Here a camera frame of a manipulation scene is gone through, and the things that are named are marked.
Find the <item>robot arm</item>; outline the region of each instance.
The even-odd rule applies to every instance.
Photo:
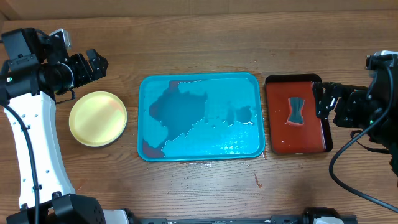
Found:
[[[34,149],[37,180],[40,186],[40,202],[48,202],[54,192],[60,195],[74,194],[63,166],[57,132],[55,130],[55,102],[47,94],[30,93],[12,98],[9,106],[22,117]],[[33,179],[30,168],[29,152],[25,136],[15,117],[4,110],[10,121],[16,143],[19,173],[21,178],[21,196],[19,207],[34,207],[35,198],[32,189]]]
[[[74,88],[106,76],[107,60],[94,49],[87,51],[89,62],[82,54],[69,57],[71,42],[63,29],[50,35],[18,29],[3,34],[2,41],[10,60],[0,73],[0,103],[7,107],[21,175],[21,211],[7,217],[7,223],[127,224],[125,211],[103,210],[95,198],[74,194],[55,129],[55,94],[71,91],[74,99]]]
[[[361,128],[353,131],[352,140],[345,144],[332,158],[329,165],[331,178],[349,192],[398,212],[398,208],[366,195],[343,183],[333,172],[337,158],[361,136],[368,134],[371,142],[382,144],[386,149],[371,149],[371,152],[391,154],[392,171],[398,175],[398,53],[390,51],[368,55],[365,69],[369,70],[373,81],[369,88],[341,85],[339,83],[315,83],[313,92],[317,104],[316,115],[327,119],[335,109],[333,122],[339,127]]]

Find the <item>wooden table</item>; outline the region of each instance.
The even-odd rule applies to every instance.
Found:
[[[82,97],[109,91],[122,99],[129,122],[116,143],[102,149],[81,145],[68,128],[74,102],[57,107],[57,133],[68,176],[78,194],[97,198],[103,208],[127,207],[138,217],[238,218],[322,206],[355,214],[360,223],[396,223],[397,214],[343,190],[328,174],[332,155],[349,141],[351,129],[331,125],[335,149],[328,154],[278,156],[267,145],[264,157],[197,164],[143,161],[137,154],[136,133],[139,85],[148,75],[248,71],[264,83],[272,74],[316,73],[324,82],[368,86],[366,55],[398,50],[398,11],[7,21],[4,31],[19,27],[46,33],[63,27],[72,35],[70,55],[94,48],[108,59],[107,77],[76,93]],[[5,59],[0,45],[0,61]],[[263,88],[261,96],[269,142]],[[4,222],[18,211],[20,183],[4,113],[0,127]],[[335,172],[354,188],[398,205],[390,158],[355,144],[338,160]]]

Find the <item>wood grain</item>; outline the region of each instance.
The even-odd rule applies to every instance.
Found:
[[[118,16],[177,16],[254,12],[398,9],[396,0],[0,0],[16,19],[78,19]]]
[[[146,162],[137,156],[139,85],[148,75],[249,71],[260,83],[272,74],[316,73],[324,82],[368,86],[366,55],[398,49],[398,11],[301,12],[223,16],[121,17],[6,21],[4,30],[60,27],[73,50],[96,49],[108,59],[106,78],[76,89],[119,96],[130,115],[127,129],[101,149],[74,140],[68,115],[57,107],[57,132],[68,176],[78,194],[96,197],[103,208],[130,208],[138,217],[237,218],[301,213],[334,207],[360,223],[396,223],[398,215],[343,190],[328,165],[349,140],[350,129],[331,125],[335,149],[327,154],[211,161],[206,164]],[[0,45],[0,61],[7,59]],[[260,89],[269,142],[265,93]],[[0,114],[0,221],[18,211],[19,172],[11,127]],[[354,145],[336,163],[347,184],[398,205],[390,156]],[[259,188],[254,179],[257,176]]]
[[[0,34],[2,34],[2,25],[4,24],[4,21],[6,21],[6,20],[7,20],[7,18],[0,11]]]

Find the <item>blue tray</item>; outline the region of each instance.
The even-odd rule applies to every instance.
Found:
[[[137,151],[147,161],[259,156],[259,83],[247,72],[154,75],[139,90]]]

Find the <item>yellow bowl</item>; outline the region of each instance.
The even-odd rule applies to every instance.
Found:
[[[69,128],[80,143],[100,147],[111,144],[127,125],[123,102],[112,93],[97,91],[82,97],[69,115]]]

